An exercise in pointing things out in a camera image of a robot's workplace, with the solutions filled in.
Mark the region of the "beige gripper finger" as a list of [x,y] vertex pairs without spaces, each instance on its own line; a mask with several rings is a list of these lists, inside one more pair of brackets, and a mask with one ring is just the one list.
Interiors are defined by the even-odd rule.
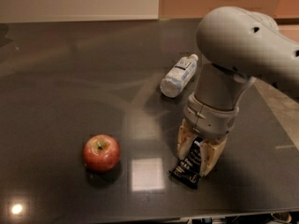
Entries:
[[227,142],[227,137],[222,136],[215,139],[205,139],[201,143],[201,167],[200,176],[208,175],[216,165]]
[[193,140],[197,134],[188,125],[185,119],[182,120],[178,129],[178,158],[184,160],[189,153]]

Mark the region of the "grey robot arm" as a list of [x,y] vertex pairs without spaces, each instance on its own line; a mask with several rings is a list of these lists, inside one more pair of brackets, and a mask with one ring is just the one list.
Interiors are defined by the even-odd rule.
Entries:
[[207,175],[234,128],[239,103],[260,79],[293,100],[299,98],[299,43],[259,12],[219,7],[201,19],[196,43],[208,59],[184,107],[175,169],[188,177]]

